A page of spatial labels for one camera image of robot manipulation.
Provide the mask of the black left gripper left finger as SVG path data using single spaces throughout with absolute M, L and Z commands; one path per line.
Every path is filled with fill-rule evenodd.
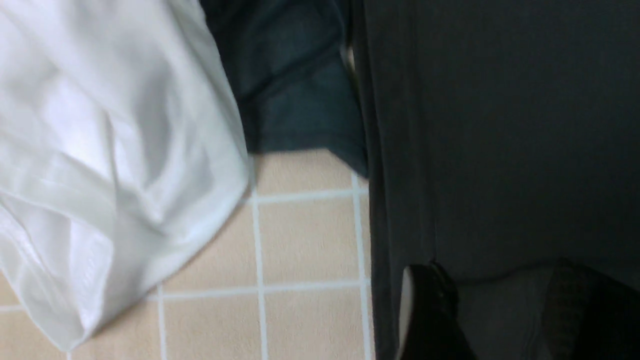
M 459 295 L 438 263 L 412 264 L 402 274 L 398 313 L 399 360 L 474 360 L 457 321 Z

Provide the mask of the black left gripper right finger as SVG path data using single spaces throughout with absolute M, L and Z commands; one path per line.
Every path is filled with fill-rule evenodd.
M 637 360 L 639 292 L 592 268 L 559 260 L 546 290 L 542 332 L 553 360 Z

